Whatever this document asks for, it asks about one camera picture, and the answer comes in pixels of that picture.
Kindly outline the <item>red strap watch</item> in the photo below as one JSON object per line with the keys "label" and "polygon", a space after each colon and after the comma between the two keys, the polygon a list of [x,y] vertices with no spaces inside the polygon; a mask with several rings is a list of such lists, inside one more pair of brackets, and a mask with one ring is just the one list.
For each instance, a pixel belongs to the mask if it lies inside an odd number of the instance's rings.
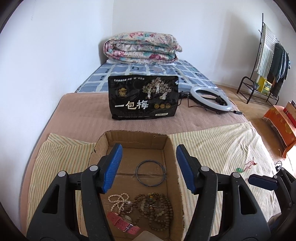
{"label": "red strap watch", "polygon": [[140,231],[138,226],[133,225],[130,221],[121,217],[115,212],[108,212],[107,218],[116,228],[122,232],[126,232],[130,235],[136,235]]}

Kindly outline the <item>dark blue bangle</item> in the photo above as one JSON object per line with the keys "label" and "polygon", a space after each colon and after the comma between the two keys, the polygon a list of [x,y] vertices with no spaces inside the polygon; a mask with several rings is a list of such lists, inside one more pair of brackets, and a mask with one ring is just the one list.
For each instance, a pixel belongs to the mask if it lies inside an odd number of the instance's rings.
{"label": "dark blue bangle", "polygon": [[[161,185],[167,178],[167,172],[165,167],[156,160],[144,160],[140,162],[135,169],[135,177],[138,182],[145,187],[157,187]],[[157,183],[151,183],[151,181],[145,182],[142,178],[159,177],[160,180]]]}

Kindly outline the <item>striped yellow blanket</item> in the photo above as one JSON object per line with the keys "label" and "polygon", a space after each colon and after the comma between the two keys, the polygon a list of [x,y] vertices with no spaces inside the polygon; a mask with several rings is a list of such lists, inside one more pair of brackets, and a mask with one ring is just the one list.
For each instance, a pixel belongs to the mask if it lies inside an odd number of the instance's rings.
{"label": "striped yellow blanket", "polygon": [[271,176],[275,173],[260,135],[249,122],[170,135],[108,131],[91,140],[50,131],[39,141],[27,169],[30,178],[25,189],[28,199],[22,204],[23,230],[28,229],[41,198],[59,171],[69,174],[84,171],[108,154],[116,142],[123,146],[123,157],[109,194],[125,192],[133,198],[140,193],[149,193],[150,189],[135,177],[135,168],[143,160],[156,160],[166,168],[166,181],[154,189],[168,196],[175,213],[171,227],[157,233],[163,240],[183,239],[197,201],[181,177],[175,159],[178,145],[185,145],[202,165],[217,173],[229,175],[249,161],[255,161],[256,165],[242,174],[243,179],[251,174]]}

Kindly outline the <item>orange cloth covered box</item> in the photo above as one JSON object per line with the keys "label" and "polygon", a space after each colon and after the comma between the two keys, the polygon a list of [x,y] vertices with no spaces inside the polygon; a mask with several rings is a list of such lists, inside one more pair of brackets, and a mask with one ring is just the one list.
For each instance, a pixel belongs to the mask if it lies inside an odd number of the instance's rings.
{"label": "orange cloth covered box", "polygon": [[282,157],[285,159],[288,151],[295,146],[295,126],[284,112],[284,109],[283,106],[273,105],[264,114],[263,119],[269,121],[280,135],[285,146],[282,154]]}

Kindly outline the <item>red and beige books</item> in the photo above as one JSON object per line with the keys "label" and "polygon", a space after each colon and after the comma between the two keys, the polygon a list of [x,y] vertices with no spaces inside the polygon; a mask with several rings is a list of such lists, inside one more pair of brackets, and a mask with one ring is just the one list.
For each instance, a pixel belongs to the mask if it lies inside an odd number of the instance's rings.
{"label": "red and beige books", "polygon": [[295,121],[295,115],[296,115],[296,112],[295,112],[295,102],[293,100],[292,101],[289,101],[287,103],[287,105],[284,108],[284,113],[290,119],[290,121],[292,122],[292,124],[294,126],[296,126],[296,121]]}

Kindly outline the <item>cardboard box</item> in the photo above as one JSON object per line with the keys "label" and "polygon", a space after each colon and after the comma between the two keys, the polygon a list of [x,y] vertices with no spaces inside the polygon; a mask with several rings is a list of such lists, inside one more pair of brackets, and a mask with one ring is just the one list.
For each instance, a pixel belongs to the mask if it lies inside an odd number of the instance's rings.
{"label": "cardboard box", "polygon": [[107,199],[112,194],[127,193],[131,200],[139,194],[163,194],[171,203],[173,219],[167,230],[161,231],[154,225],[152,233],[162,240],[182,240],[183,205],[176,149],[170,138],[158,133],[108,131],[98,139],[90,156],[90,164],[97,164],[116,143],[122,145],[123,154],[112,187],[101,195],[104,212],[111,210],[111,203]]}

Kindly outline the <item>yellow box on rack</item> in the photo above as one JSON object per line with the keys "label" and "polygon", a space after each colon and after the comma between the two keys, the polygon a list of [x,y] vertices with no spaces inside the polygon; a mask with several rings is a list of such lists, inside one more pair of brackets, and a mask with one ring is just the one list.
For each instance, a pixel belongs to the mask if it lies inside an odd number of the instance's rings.
{"label": "yellow box on rack", "polygon": [[266,78],[259,75],[256,83],[258,85],[258,89],[257,89],[258,92],[265,94],[265,95],[268,95],[270,93],[270,90],[272,88],[272,84],[270,82],[268,82]]}

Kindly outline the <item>dark hanging clothes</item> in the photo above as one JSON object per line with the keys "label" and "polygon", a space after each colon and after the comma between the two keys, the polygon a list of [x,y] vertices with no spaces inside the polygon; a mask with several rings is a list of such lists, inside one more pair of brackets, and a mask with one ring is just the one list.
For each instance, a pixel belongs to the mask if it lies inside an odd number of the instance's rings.
{"label": "dark hanging clothes", "polygon": [[287,79],[289,68],[290,58],[288,52],[281,43],[277,42],[275,44],[273,61],[270,67],[270,73],[273,77],[271,93],[276,98],[279,96],[283,83]]}

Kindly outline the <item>brown bed cover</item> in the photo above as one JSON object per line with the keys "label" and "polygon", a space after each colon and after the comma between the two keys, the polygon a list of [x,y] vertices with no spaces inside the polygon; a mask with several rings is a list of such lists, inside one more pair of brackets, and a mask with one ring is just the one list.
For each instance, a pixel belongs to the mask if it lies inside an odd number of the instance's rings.
{"label": "brown bed cover", "polygon": [[153,120],[114,120],[111,117],[106,93],[66,94],[61,98],[30,156],[21,191],[21,214],[27,211],[29,185],[37,154],[50,133],[85,142],[96,142],[101,135],[111,130],[169,135],[246,121],[243,115],[215,114],[203,108],[189,108],[185,101],[182,101],[173,117]]}

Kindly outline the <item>black clothes rack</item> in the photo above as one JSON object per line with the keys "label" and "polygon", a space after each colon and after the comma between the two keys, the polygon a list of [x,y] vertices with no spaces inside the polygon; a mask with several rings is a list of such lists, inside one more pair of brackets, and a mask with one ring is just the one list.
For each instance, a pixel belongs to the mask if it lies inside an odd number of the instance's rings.
{"label": "black clothes rack", "polygon": [[251,75],[241,79],[236,91],[246,103],[277,105],[280,91],[290,69],[290,57],[265,22],[261,23],[260,41]]}

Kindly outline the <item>striped hanging towel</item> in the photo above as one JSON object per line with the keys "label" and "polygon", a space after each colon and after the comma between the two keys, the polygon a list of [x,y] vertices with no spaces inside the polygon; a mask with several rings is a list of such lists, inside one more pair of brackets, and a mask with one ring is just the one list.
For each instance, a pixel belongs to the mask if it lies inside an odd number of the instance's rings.
{"label": "striped hanging towel", "polygon": [[266,24],[263,24],[261,44],[259,48],[255,71],[258,75],[264,78],[267,78],[267,75],[270,71],[276,42],[277,38],[275,34],[271,31],[269,27],[267,27]]}

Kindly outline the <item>blue checkered bed sheet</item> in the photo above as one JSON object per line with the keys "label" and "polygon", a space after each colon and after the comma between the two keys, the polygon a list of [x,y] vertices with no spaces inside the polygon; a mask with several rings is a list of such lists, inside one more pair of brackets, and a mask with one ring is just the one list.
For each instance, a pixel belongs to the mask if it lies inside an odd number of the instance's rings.
{"label": "blue checkered bed sheet", "polygon": [[182,91],[189,91],[193,86],[218,88],[188,61],[178,60],[171,64],[104,63],[78,87],[76,92],[108,92],[108,77],[121,75],[177,76],[179,89]]}

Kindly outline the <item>black snack bag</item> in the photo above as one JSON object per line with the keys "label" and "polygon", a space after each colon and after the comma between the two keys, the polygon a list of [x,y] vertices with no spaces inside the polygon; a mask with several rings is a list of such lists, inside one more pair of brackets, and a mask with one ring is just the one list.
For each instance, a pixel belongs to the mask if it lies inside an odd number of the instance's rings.
{"label": "black snack bag", "polygon": [[175,115],[177,76],[122,75],[108,78],[108,99],[115,120],[150,120]]}

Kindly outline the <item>folded floral quilt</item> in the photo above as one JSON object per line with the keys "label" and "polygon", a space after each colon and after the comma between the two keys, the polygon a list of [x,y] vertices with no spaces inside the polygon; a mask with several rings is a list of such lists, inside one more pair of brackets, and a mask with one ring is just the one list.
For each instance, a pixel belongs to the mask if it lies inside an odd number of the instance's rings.
{"label": "folded floral quilt", "polygon": [[112,36],[103,51],[109,60],[119,63],[170,64],[183,49],[171,34],[140,31]]}

